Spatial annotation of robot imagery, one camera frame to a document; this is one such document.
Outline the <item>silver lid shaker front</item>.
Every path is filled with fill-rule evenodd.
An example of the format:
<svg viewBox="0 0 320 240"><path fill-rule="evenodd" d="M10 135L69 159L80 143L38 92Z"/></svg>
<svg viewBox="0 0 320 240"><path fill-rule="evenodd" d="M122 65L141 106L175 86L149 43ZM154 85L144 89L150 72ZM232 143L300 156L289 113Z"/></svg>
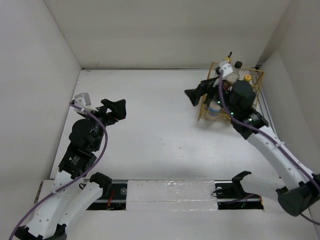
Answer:
<svg viewBox="0 0 320 240"><path fill-rule="evenodd" d="M207 109L207 116L211 118L217 118L221 112L221 106L212 100Z"/></svg>

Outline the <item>glass cruet gold spout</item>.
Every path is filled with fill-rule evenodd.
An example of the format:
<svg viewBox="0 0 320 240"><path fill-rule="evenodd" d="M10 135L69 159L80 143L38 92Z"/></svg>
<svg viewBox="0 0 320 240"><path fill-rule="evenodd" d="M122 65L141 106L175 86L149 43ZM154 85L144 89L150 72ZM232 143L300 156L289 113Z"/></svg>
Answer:
<svg viewBox="0 0 320 240"><path fill-rule="evenodd" d="M230 64L232 62L232 54L233 52L230 51L229 54L223 60L227 61Z"/></svg>

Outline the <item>small red sauce bottle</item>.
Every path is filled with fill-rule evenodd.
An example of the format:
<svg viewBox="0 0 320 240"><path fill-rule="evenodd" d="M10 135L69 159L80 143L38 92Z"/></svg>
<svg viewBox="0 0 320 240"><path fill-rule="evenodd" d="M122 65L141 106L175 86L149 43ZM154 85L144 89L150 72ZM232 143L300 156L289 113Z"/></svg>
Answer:
<svg viewBox="0 0 320 240"><path fill-rule="evenodd" d="M245 74L243 80L250 83L252 81L252 76L250 74Z"/></svg>

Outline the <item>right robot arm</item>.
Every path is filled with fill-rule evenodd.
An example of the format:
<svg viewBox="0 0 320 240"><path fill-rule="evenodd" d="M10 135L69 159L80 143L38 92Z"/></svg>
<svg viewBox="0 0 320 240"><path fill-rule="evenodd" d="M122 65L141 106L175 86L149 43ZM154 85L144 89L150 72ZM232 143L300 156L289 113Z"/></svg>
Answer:
<svg viewBox="0 0 320 240"><path fill-rule="evenodd" d="M203 80L194 89L186 89L193 106L202 96L214 101L229 115L233 128L254 146L275 169L282 184L269 192L282 209L299 216L320 199L320 176L303 165L279 140L268 121L252 105L256 93L250 83L237 80L229 88L218 77Z"/></svg>

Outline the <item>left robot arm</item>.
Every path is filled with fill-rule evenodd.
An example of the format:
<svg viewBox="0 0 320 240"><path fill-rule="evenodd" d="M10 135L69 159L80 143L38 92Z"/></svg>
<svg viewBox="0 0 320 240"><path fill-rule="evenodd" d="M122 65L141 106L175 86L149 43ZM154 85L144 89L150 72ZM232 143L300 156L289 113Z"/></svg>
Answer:
<svg viewBox="0 0 320 240"><path fill-rule="evenodd" d="M58 165L50 193L26 213L22 219L33 213L32 219L26 225L19 222L10 239L65 240L88 207L111 194L112 179L100 172L84 182L107 149L106 127L124 120L127 115L125 99L103 99L101 104L92 107L87 93L77 95L70 102L69 105L82 118L72 126L70 143Z"/></svg>

